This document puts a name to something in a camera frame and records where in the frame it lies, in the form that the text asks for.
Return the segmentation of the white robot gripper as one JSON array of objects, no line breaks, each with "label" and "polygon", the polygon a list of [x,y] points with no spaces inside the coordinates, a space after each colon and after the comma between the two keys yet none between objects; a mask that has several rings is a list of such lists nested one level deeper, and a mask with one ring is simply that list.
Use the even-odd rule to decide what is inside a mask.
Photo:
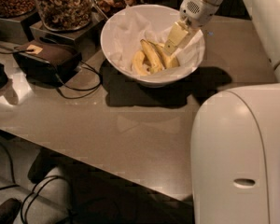
[{"label": "white robot gripper", "polygon": [[173,54],[177,49],[184,48],[197,34],[198,29],[205,26],[217,12],[218,6],[204,0],[183,0],[180,6],[180,20],[176,21],[164,43],[164,50]]}]

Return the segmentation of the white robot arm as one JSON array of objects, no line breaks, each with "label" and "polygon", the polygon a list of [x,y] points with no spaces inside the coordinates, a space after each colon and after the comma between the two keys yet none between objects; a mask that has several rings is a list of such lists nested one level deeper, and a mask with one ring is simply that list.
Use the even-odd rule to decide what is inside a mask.
[{"label": "white robot arm", "polygon": [[[223,0],[184,0],[181,29],[204,26]],[[190,141],[195,224],[280,224],[280,0],[243,0],[276,83],[219,92]]]}]

